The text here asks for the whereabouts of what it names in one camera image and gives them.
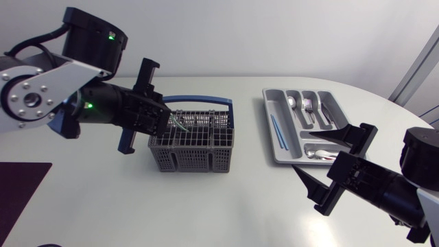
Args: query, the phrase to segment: white wall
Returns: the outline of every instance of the white wall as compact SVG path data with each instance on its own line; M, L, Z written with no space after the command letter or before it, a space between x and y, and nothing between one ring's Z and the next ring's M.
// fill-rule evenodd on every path
M437 0L3 0L0 50L56 29L67 6L128 35L121 77L148 57L157 75L300 75L383 97L439 24Z

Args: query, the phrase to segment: black cable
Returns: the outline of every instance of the black cable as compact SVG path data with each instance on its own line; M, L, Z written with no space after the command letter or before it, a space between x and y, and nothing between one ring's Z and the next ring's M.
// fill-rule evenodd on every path
M35 44L32 46L39 48L41 51L43 51L44 54L46 54L46 57L49 59L50 65L52 66L52 69L55 69L56 67L58 67L58 65L56 64L54 55L52 55L52 53L50 53L50 51L44 45Z
M6 56L12 56L15 57L22 49L25 49L26 47L32 46L32 45L37 45L37 44L41 44L44 43L46 41L49 40L53 40L54 38L57 38L63 34L65 34L67 31L69 31L70 26L67 24L62 24L62 26L60 28L58 28L57 30L48 33L48 34L43 34L34 38L30 38L28 40L24 40L22 43L17 44L16 46L14 46L10 51L5 52L4 54Z
M57 244L43 244L43 245L40 245L38 247L62 247L62 246L59 246Z
M119 68L121 60L122 60L122 53L119 55L119 59L117 60L116 71L114 73L112 73L111 75L107 75L107 76L102 77L100 80L101 81L111 80L116 75L117 69Z
M432 110L434 110L434 109L436 109L437 107L439 107L439 105L437 105L437 106L434 106L433 108L431 108L430 110L428 110L428 111L426 111L424 114L421 114L419 117L422 117L423 115L425 115L425 114L427 114L427 113L429 113L429 112L431 112Z
M433 122L429 123L429 125L436 123L437 121L439 121L439 119L434 120Z

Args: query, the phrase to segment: spoon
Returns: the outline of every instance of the spoon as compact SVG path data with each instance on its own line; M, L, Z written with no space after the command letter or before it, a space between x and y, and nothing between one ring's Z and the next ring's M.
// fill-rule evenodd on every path
M296 100L292 96L288 96L288 104L289 107L293 110L294 118L296 118L296 113L294 112L294 109L296 109Z
M338 152L328 152L325 150L306 150L305 154L308 158L325 159L325 160L335 160L337 158Z
M317 150L316 156L334 157L337 158L339 152L328 152L326 150Z

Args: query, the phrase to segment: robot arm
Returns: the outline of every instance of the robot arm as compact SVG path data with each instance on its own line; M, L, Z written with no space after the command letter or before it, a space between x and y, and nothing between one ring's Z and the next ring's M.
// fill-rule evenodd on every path
M350 147L340 152L327 176L328 187L299 167L293 168L308 189L308 198L323 215L330 215L343 191L347 190L390 215L396 225L407 226L407 238L423 243L431 233L439 239L439 131L410 128L404 138L401 155L402 175L363 159L377 129L362 123L340 130L311 134Z
M158 135L170 109L151 85L160 65L143 59L133 89L105 83L117 72L128 37L117 27L76 8L67 8L58 30L26 40L0 57L0 132L44 124L68 139L78 138L79 123L123 127L119 151L133 153L135 132ZM68 32L62 56L41 43ZM42 54L19 60L29 46Z

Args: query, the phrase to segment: fork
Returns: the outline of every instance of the fork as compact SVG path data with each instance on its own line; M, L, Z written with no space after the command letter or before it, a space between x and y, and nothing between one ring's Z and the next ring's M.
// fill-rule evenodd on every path
M305 102L305 112L308 113L309 119L313 122L313 124L316 123L316 119L314 117L313 113L313 104L310 99L304 98L303 101Z

